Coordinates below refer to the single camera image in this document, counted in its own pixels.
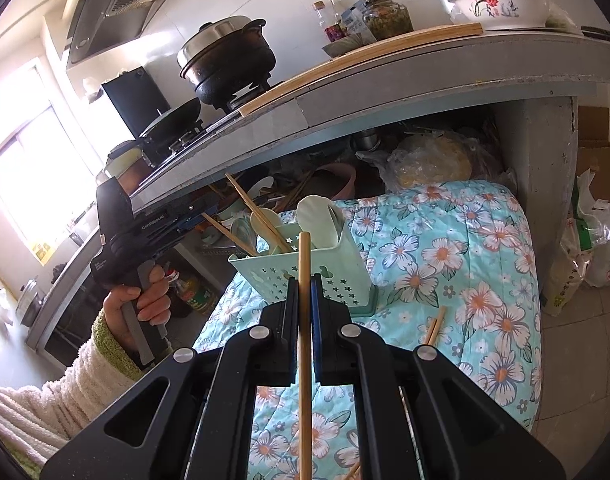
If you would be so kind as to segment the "white fleece sleeve forearm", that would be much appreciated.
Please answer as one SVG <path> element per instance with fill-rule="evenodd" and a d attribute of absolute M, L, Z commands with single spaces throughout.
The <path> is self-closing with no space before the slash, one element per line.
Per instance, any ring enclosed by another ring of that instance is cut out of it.
<path fill-rule="evenodd" d="M 0 387 L 0 440 L 32 479 L 137 380 L 142 371 L 114 339 L 102 314 L 63 376 L 40 387 Z"/>

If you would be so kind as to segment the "person left hand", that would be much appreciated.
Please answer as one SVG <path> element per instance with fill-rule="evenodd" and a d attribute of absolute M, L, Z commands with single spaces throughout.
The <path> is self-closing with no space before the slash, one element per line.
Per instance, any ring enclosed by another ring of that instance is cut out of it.
<path fill-rule="evenodd" d="M 165 326 L 171 318 L 171 299 L 167 296 L 168 280 L 162 266 L 153 266 L 149 274 L 149 287 L 140 288 L 116 285 L 104 299 L 104 319 L 116 342 L 127 352 L 136 352 L 137 346 L 125 322 L 122 307 L 129 302 L 137 309 L 137 320 L 152 326 Z"/>

